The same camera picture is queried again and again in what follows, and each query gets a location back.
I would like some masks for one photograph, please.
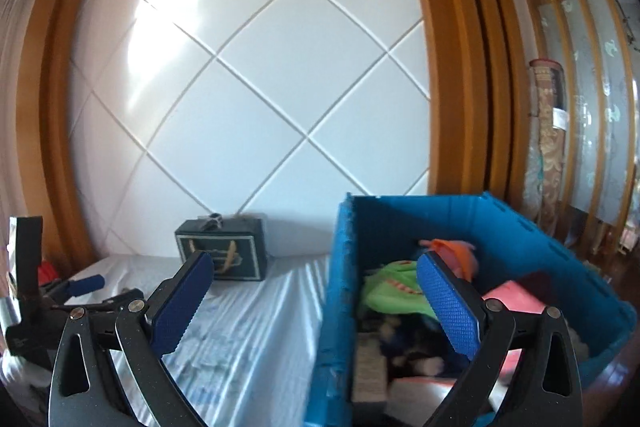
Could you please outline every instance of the dark green box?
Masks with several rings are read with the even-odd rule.
[[[188,219],[175,231],[175,240],[182,261],[195,251],[209,253],[214,279],[262,281],[266,277],[264,231],[257,217],[231,217],[219,227],[209,219]]]

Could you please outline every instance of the blue plastic bin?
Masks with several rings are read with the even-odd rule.
[[[579,364],[586,388],[628,341],[636,312],[558,241],[490,194],[481,196],[351,196],[340,205],[306,427],[348,427],[353,317],[367,269],[411,259],[417,239],[462,239],[476,245],[474,284],[495,288],[536,270],[553,280],[559,307],[591,358]]]

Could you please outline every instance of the white sheet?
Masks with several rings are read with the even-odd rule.
[[[328,257],[272,259],[261,283],[214,282],[174,353],[162,360],[210,426],[298,427],[316,358]],[[145,297],[180,260],[111,256],[75,279],[101,274],[106,287],[69,301],[97,302],[124,288]],[[120,352],[113,352],[138,420],[155,426]]]

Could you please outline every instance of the green cloth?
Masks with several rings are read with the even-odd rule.
[[[415,261],[387,264],[377,273],[367,277],[360,302],[378,313],[421,313],[437,320],[435,312],[418,285]]]

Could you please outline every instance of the textured blue pad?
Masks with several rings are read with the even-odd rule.
[[[473,360],[480,348],[479,325],[462,296],[428,255],[418,259],[417,277],[453,349]]]
[[[69,285],[66,287],[66,294],[69,298],[79,297],[102,288],[104,288],[104,277],[102,275],[92,275],[77,281],[69,281]]]
[[[151,349],[158,357],[172,353],[213,282],[213,260],[204,254],[182,277],[152,324]]]

